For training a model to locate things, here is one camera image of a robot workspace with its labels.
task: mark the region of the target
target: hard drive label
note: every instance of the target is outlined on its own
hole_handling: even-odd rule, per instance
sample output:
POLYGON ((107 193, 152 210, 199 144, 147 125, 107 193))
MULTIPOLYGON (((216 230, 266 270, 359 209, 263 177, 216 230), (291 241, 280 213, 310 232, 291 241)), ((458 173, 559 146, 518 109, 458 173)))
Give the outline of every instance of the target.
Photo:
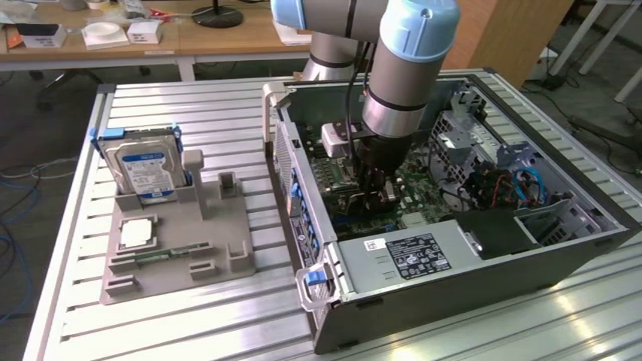
POLYGON ((136 154, 123 157, 123 164, 131 185, 143 198, 160 198, 174 192, 172 176, 163 169, 163 153, 136 154))

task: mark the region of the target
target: wooden cabinet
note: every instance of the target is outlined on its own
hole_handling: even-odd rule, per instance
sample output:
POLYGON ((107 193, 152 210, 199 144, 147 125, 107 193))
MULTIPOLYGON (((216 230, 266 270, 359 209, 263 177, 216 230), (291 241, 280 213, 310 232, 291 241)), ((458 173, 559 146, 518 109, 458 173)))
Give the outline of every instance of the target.
POLYGON ((445 68, 493 68, 521 86, 573 0, 458 0, 457 38, 445 68))

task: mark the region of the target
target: power supply label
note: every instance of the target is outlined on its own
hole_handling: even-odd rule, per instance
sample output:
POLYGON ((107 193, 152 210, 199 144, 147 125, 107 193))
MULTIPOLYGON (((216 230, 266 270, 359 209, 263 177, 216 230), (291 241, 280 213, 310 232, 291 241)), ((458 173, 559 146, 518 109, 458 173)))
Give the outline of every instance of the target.
POLYGON ((450 269, 449 260, 430 233, 387 242, 386 246, 406 280, 450 269))

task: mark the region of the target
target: red cable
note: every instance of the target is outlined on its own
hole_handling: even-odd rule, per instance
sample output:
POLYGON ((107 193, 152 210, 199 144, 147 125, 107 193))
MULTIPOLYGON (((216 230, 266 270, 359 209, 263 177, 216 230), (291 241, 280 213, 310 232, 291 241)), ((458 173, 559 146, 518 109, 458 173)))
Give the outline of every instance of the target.
POLYGON ((506 175, 501 175, 498 178, 498 183, 495 184, 495 191, 493 192, 493 203, 491 207, 495 206, 495 202, 498 201, 498 191, 499 191, 499 183, 502 182, 502 179, 506 177, 506 175))

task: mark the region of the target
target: green circuit board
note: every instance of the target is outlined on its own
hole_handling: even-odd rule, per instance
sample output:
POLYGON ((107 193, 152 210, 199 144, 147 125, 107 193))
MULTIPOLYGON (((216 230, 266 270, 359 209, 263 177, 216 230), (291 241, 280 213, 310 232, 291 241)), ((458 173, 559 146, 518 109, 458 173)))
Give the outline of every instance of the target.
POLYGON ((339 240, 425 226, 453 214, 439 187, 426 173, 426 157, 417 150, 409 152, 397 172, 394 186, 399 195, 398 204, 393 211, 383 214, 346 213, 351 197, 363 194, 354 178, 351 161, 347 158, 328 158, 319 143, 308 149, 308 158, 339 240))

